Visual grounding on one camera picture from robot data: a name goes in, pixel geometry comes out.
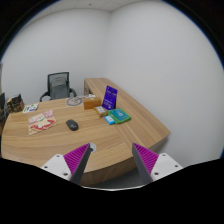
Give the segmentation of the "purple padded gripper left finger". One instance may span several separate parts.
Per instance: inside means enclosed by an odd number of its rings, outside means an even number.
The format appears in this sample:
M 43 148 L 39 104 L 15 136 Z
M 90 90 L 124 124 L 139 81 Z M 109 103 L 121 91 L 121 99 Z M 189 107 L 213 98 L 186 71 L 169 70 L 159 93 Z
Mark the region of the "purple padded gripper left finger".
M 79 185 L 91 152 L 87 143 L 65 155 L 54 155 L 42 169 Z

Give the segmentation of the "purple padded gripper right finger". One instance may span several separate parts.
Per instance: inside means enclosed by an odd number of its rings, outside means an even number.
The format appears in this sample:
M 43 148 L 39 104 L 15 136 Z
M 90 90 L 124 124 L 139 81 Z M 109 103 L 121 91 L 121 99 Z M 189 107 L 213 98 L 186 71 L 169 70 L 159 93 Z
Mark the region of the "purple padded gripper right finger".
M 149 184 L 182 169 L 182 166 L 166 153 L 157 154 L 136 143 L 132 154 L 144 184 Z

